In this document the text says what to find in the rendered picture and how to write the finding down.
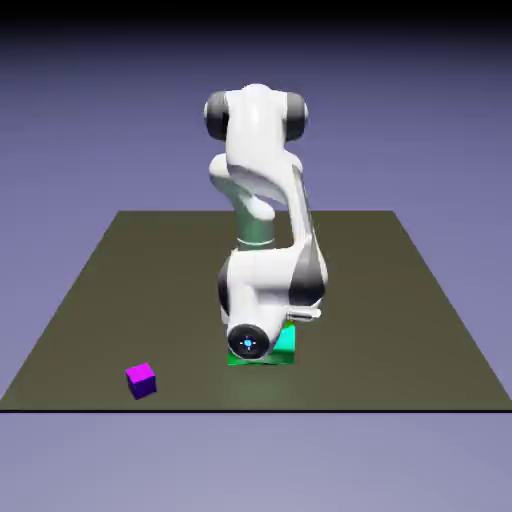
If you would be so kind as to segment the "small purple cube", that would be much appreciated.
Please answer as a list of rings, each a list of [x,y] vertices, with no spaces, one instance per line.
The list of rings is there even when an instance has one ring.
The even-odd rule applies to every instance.
[[[125,377],[135,400],[145,398],[157,391],[156,374],[148,362],[126,368]]]

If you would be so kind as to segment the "large green box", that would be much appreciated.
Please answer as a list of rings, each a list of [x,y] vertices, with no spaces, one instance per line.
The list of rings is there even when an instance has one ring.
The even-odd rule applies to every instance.
[[[296,328],[286,322],[274,345],[259,327],[237,326],[228,336],[228,365],[291,365],[295,359]]]

